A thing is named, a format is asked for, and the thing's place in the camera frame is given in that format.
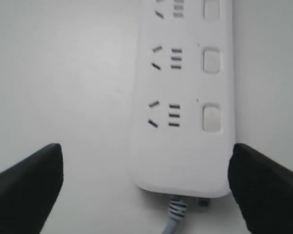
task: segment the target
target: power cord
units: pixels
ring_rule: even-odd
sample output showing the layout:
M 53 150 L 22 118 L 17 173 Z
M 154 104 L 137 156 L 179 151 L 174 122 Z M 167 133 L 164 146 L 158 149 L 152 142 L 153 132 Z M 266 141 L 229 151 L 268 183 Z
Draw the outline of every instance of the power cord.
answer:
M 182 196 L 173 196 L 169 203 L 169 221 L 162 234 L 174 234 L 178 224 L 184 219 L 187 210 L 187 204 Z

